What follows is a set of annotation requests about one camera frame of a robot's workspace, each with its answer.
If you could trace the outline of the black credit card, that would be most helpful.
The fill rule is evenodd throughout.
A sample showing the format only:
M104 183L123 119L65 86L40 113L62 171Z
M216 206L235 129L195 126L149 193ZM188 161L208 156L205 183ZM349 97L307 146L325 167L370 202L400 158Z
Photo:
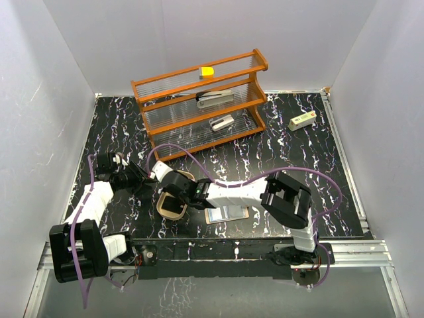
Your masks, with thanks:
M166 196L162 209L170 213L180 214L184 209L184 204L178 198Z

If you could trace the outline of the beige card box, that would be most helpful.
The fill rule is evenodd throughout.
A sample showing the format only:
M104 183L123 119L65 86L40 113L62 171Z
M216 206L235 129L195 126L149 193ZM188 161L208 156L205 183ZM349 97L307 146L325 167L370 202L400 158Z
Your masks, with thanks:
M170 170L161 176L156 176L162 187L162 193L156 204L157 211L163 218L180 220L187 209L187 203L182 199L183 192L194 181L194 176L182 170Z

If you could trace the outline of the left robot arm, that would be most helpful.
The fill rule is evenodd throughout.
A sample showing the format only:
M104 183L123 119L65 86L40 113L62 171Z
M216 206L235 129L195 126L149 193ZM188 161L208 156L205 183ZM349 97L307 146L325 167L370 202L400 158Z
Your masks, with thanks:
M130 264L135 260L137 249L129 232L102 235L100 221L118 191L140 196L156 183L120 154L90 155L88 160L90 183L72 214L49 232L54 273L60 283L104 276L112 261Z

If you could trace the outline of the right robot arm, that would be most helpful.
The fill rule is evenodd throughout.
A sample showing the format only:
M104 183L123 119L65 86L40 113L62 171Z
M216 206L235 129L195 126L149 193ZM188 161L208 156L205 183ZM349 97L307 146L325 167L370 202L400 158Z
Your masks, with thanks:
M319 255L313 238L311 192L282 172L274 172L242 185L210 179L193 181L177 170L156 175L166 192L197 210L222 207L262 207L279 224L291 231L296 257L309 263Z

